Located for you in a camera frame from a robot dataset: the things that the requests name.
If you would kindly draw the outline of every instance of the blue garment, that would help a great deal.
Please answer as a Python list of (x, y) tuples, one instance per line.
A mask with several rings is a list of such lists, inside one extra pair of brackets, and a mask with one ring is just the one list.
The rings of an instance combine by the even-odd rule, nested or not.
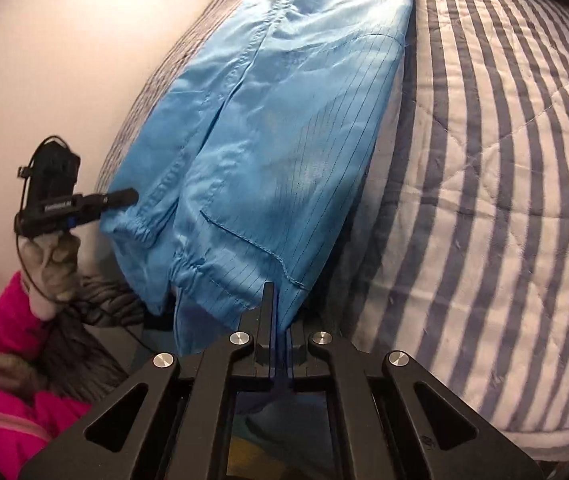
[(266, 281), (289, 325), (369, 163), (412, 6), (244, 0), (158, 102), (111, 186), (140, 200), (101, 228), (150, 311), (178, 289), (181, 352), (236, 327)]

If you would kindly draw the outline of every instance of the beige glove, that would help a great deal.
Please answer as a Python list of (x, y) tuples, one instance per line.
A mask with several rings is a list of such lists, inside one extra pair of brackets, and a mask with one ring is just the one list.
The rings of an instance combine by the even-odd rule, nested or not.
[(64, 304), (50, 300), (67, 302), (75, 297), (80, 285), (79, 248), (80, 239), (69, 232), (42, 235), (20, 247), (24, 266), (33, 280), (31, 283), (23, 272), (22, 282), (29, 295), (31, 312), (38, 319), (49, 321), (63, 309)]

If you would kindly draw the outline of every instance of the striped bedding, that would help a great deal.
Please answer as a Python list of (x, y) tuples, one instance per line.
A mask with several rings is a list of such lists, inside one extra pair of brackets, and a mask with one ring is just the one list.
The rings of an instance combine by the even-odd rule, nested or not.
[[(215, 0), (149, 79), (151, 109), (241, 0)], [(569, 458), (569, 8), (416, 0), (404, 79), (314, 300), (401, 348), (538, 460)]]

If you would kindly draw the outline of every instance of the pink clothing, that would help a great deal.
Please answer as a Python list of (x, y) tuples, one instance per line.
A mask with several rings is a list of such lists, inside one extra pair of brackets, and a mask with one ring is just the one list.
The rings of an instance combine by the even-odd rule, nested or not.
[[(0, 352), (32, 360), (42, 350), (50, 323), (31, 313), (29, 298), (16, 273), (0, 296)], [(18, 478), (20, 468), (52, 438), (71, 426), (90, 406), (39, 392), (29, 406), (0, 390), (0, 472)]]

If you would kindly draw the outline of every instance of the black cable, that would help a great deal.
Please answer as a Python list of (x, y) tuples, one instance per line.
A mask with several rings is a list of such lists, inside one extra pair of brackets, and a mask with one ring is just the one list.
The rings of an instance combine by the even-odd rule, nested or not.
[[(38, 144), (38, 146), (36, 147), (36, 150), (34, 151), (34, 154), (31, 156), (31, 159), (29, 160), (29, 164), (27, 165), (28, 168), (32, 168), (33, 164), (34, 164), (34, 159), (36, 158), (36, 155), (38, 153), (38, 151), (50, 140), (58, 140), (58, 142), (60, 142), (63, 147), (65, 148), (69, 148), (69, 144), (61, 137), (56, 136), (56, 135), (52, 135), (47, 137), (45, 140), (43, 140), (40, 144)], [(24, 196), (26, 195), (26, 183), (27, 183), (27, 178), (24, 180), (24, 183), (22, 185), (22, 195), (20, 197), (20, 211), (22, 211), (24, 209)], [(79, 309), (72, 304), (70, 301), (61, 301), (55, 298), (50, 298), (47, 294), (45, 294), (42, 290), (40, 290), (40, 288), (36, 285), (36, 283), (34, 282), (33, 278), (31, 277), (31, 274), (29, 273), (29, 271), (26, 269), (26, 265), (24, 264), (24, 260), (22, 259), (22, 254), (20, 252), (20, 240), (18, 237), (18, 234), (16, 234), (16, 253), (18, 254), (18, 260), (20, 261), (20, 267), (22, 270), (22, 273), (24, 275), (24, 277), (27, 278), (28, 282), (29, 282), (29, 286), (32, 286), (36, 292), (38, 294), (40, 294), (40, 296), (42, 296), (43, 298), (45, 298), (47, 301), (51, 301), (52, 303), (64, 306), (64, 307), (68, 307), (68, 308), (72, 308), (73, 310), (75, 310), (75, 312), (80, 316), (80, 318), (82, 319), (82, 313), (79, 311)], [(149, 351), (151, 354), (157, 354), (157, 351), (152, 350), (149, 346), (147, 346), (145, 343), (143, 343), (141, 341), (140, 338), (138, 338), (138, 336), (136, 336), (131, 330), (129, 330), (128, 327), (126, 327), (125, 325), (123, 325), (122, 323), (120, 323), (120, 320), (117, 319), (116, 316), (114, 316), (114, 314), (112, 314), (111, 312), (108, 312), (107, 310), (105, 310), (104, 308), (102, 308), (102, 306), (100, 306), (99, 304), (96, 304), (96, 307), (99, 308), (104, 314), (106, 314), (107, 316), (109, 316), (111, 319), (113, 319), (116, 322), (116, 325), (119, 326), (120, 328), (124, 329), (125, 332), (127, 332), (133, 339), (135, 339), (135, 341), (142, 346), (143, 348), (145, 348), (147, 351)]]

